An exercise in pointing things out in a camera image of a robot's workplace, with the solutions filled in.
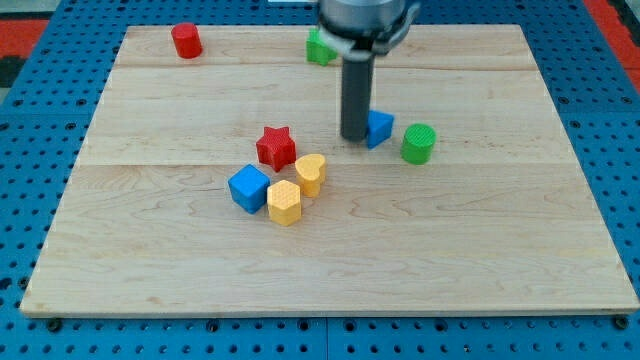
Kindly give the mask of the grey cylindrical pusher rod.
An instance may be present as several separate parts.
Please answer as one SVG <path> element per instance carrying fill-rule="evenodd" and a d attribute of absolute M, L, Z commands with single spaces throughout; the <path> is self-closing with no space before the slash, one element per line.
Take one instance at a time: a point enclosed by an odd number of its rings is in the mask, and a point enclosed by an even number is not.
<path fill-rule="evenodd" d="M 349 142 L 361 142 L 367 134 L 375 58 L 343 59 L 340 134 Z"/>

